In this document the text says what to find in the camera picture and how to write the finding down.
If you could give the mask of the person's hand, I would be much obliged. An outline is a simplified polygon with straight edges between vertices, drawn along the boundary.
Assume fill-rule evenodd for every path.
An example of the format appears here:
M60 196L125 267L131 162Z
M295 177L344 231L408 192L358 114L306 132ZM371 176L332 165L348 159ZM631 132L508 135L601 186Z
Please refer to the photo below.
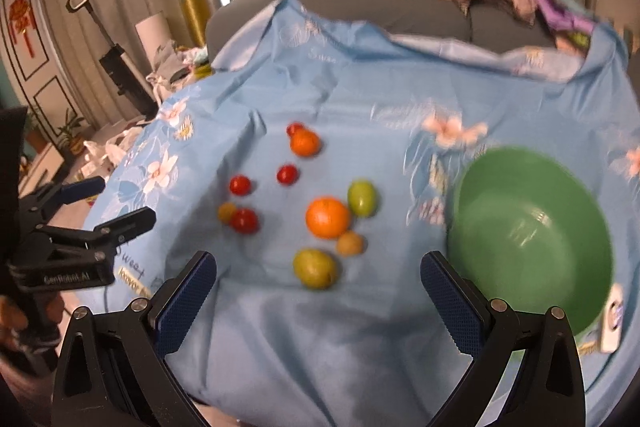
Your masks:
M64 300L60 294L56 294L47 305L47 317L54 324L62 322L64 314ZM1 347L10 351L17 351L17 342L13 337L14 331L22 331L28 326L26 315L14 305L14 302L6 296L0 297L0 331Z

